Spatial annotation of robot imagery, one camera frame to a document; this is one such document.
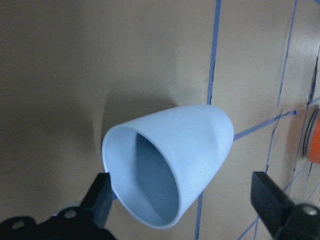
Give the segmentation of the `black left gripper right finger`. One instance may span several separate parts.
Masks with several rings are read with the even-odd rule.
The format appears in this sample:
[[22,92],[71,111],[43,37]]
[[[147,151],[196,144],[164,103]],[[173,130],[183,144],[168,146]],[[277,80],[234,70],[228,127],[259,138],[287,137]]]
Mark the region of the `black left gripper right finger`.
[[294,208],[289,197],[263,171],[252,173],[250,202],[273,238]]

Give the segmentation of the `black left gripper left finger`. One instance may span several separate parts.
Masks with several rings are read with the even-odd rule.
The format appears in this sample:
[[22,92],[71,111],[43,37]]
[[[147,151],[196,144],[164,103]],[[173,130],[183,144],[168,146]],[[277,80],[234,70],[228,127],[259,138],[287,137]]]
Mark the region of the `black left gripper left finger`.
[[98,228],[104,228],[112,207],[110,174],[99,173],[80,204],[80,209]]

